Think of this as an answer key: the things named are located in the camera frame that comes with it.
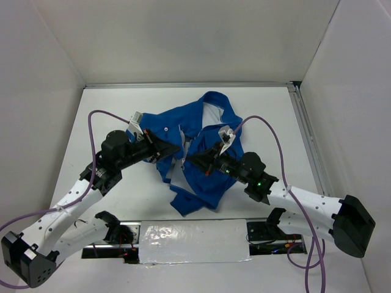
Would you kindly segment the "blue jacket white lining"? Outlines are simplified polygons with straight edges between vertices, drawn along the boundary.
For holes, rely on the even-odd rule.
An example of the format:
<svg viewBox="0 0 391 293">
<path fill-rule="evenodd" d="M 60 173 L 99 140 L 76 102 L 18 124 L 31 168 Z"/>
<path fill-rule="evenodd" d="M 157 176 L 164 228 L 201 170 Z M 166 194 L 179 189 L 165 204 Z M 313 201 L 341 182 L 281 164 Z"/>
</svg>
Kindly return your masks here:
<svg viewBox="0 0 391 293">
<path fill-rule="evenodd" d="M 242 118 L 235 114 L 227 96 L 209 91 L 197 101 L 160 114 L 143 113 L 141 129 L 149 129 L 160 139 L 180 147 L 176 153 L 159 160 L 156 169 L 162 181 L 176 193 L 171 206 L 182 216 L 202 208 L 215 210 L 235 180 L 214 171 L 205 175 L 188 156 L 203 152 L 220 142 L 219 130 L 235 129 Z"/>
</svg>

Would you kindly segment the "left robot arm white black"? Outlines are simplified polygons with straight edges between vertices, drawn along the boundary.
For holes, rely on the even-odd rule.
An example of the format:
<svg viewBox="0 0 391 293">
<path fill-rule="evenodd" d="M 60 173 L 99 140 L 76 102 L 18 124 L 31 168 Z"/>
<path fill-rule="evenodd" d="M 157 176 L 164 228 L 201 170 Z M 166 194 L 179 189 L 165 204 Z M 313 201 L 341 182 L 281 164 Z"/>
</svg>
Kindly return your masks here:
<svg viewBox="0 0 391 293">
<path fill-rule="evenodd" d="M 125 131 L 112 131 L 80 178 L 54 207 L 20 233 L 8 232 L 1 240 L 6 266 L 30 288 L 41 286 L 66 258 L 94 242 L 130 243 L 134 234 L 107 211 L 76 226 L 76 221 L 122 179 L 122 170 L 140 161 L 156 162 L 180 150 L 178 145 L 144 130 L 131 142 Z"/>
</svg>

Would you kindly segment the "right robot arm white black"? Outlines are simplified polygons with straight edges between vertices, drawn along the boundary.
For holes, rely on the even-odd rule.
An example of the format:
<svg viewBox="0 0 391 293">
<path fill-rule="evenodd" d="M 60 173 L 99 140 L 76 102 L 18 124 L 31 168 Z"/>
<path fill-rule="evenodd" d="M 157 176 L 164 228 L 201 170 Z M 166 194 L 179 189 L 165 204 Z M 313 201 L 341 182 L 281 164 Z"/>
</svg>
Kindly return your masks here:
<svg viewBox="0 0 391 293">
<path fill-rule="evenodd" d="M 325 197 L 297 187 L 286 186 L 266 173 L 265 164 L 254 152 L 240 159 L 219 152 L 217 145 L 188 156 L 188 161 L 209 175 L 218 171 L 246 185 L 245 193 L 273 209 L 266 220 L 269 237 L 301 234 L 333 242 L 347 255 L 365 256 L 376 223 L 354 196 Z"/>
</svg>

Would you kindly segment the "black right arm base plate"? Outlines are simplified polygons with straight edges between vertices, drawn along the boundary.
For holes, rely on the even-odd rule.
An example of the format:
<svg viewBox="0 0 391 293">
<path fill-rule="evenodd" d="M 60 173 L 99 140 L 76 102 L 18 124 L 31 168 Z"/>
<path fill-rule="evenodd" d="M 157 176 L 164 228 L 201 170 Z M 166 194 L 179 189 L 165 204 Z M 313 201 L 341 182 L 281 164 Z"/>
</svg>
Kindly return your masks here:
<svg viewBox="0 0 391 293">
<path fill-rule="evenodd" d="M 302 236 L 285 234 L 269 226 L 264 220 L 247 222 L 246 240 L 251 256 L 285 255 L 291 248 L 291 253 L 306 253 Z"/>
</svg>

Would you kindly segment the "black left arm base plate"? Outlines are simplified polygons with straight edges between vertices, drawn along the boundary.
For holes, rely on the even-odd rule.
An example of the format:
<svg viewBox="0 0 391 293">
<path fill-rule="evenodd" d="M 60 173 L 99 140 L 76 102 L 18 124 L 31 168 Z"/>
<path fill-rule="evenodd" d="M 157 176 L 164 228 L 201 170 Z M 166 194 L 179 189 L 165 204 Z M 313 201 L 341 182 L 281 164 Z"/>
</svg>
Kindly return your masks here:
<svg viewBox="0 0 391 293">
<path fill-rule="evenodd" d="M 140 230 L 141 222 L 120 222 L 119 226 L 109 230 L 103 240 L 87 245 L 83 251 L 90 250 L 96 258 L 102 258 L 108 250 L 117 252 L 115 257 L 129 256 L 138 252 Z"/>
</svg>

